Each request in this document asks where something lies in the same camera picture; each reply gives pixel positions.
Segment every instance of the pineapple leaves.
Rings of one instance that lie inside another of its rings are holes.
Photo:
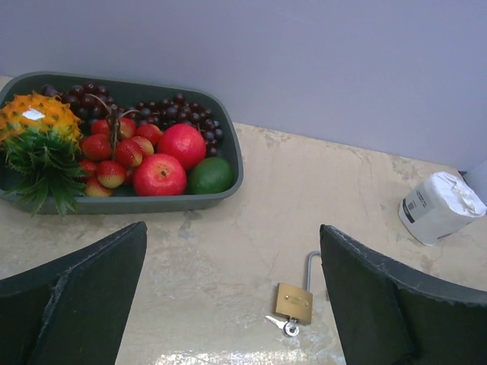
[[[19,202],[31,203],[32,215],[52,196],[56,209],[64,216],[76,212],[77,196],[83,196],[84,183],[78,181],[85,172],[75,156],[78,145],[56,133],[25,132],[3,142],[8,168],[22,176],[19,184],[7,191],[19,194]]]

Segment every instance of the silver key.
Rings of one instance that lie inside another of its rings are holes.
[[[266,316],[266,319],[277,325],[278,329],[284,329],[284,326],[286,325],[286,323],[288,323],[288,321],[279,321],[278,319],[271,316]]]
[[[298,322],[295,319],[289,319],[288,321],[280,321],[274,317],[266,316],[270,322],[277,325],[278,329],[281,329],[285,335],[289,337],[294,337],[299,334]]]

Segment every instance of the white container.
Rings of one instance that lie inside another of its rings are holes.
[[[433,246],[485,214],[487,207],[460,178],[441,171],[416,186],[399,205],[399,218],[421,243]]]

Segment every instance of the label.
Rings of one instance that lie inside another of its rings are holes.
[[[403,199],[404,214],[410,223],[416,222],[433,208],[434,204],[428,194],[426,194],[424,184],[421,184],[416,189],[412,190]]]

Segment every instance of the strawberry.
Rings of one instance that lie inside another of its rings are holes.
[[[113,194],[112,189],[108,189],[100,184],[96,177],[91,177],[86,182],[86,188],[84,188],[84,193],[87,196],[93,196],[97,198],[106,198]]]
[[[154,154],[154,146],[152,143],[144,137],[140,135],[136,135],[135,137],[130,138],[130,141],[134,141],[138,144],[138,146],[142,149],[142,156],[147,157]]]
[[[137,167],[142,163],[142,149],[137,142],[124,139],[116,146],[115,160],[124,167]]]
[[[125,167],[115,161],[101,161],[97,169],[97,179],[101,185],[115,189],[125,181],[127,171]]]
[[[120,118],[120,137],[121,139],[130,139],[135,135],[137,126],[135,122],[129,118]]]
[[[91,134],[97,135],[99,133],[110,137],[110,126],[105,119],[98,119],[95,123],[91,125]]]
[[[108,160],[112,155],[112,147],[106,135],[91,135],[83,142],[83,154],[88,160]]]
[[[147,138],[155,146],[158,144],[159,139],[161,139],[162,132],[156,125],[145,124],[137,128],[135,135]]]
[[[98,165],[96,162],[84,159],[81,160],[79,164],[81,165],[83,171],[88,174],[87,176],[82,176],[80,178],[81,181],[88,180],[90,177],[94,176],[95,173],[97,172]]]
[[[125,181],[122,185],[132,185],[132,178],[134,177],[135,169],[127,169],[127,174],[125,176]]]

